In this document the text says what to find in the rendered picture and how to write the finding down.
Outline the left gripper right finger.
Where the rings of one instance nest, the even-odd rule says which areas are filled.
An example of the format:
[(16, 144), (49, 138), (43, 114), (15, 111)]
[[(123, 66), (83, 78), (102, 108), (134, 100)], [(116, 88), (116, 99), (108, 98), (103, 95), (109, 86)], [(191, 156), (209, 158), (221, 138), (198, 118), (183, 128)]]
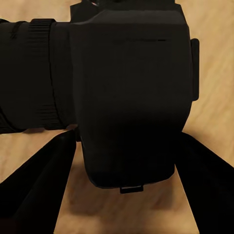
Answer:
[(169, 148), (200, 234), (234, 234), (234, 167), (180, 131)]

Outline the digital camera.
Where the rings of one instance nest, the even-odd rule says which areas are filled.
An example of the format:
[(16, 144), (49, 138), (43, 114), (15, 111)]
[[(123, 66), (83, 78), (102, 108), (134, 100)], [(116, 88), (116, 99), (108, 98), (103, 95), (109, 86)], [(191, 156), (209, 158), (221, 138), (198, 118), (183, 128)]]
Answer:
[(199, 39), (175, 0), (82, 0), (71, 21), (0, 19), (0, 134), (77, 124), (89, 180), (169, 179), (171, 130), (199, 98)]

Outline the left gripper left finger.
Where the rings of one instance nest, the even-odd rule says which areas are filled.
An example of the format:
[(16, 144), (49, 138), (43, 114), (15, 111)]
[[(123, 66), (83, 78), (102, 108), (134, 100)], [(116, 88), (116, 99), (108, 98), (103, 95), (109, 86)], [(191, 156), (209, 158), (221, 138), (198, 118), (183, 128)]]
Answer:
[(75, 151), (61, 133), (0, 183), (0, 234), (54, 233)]

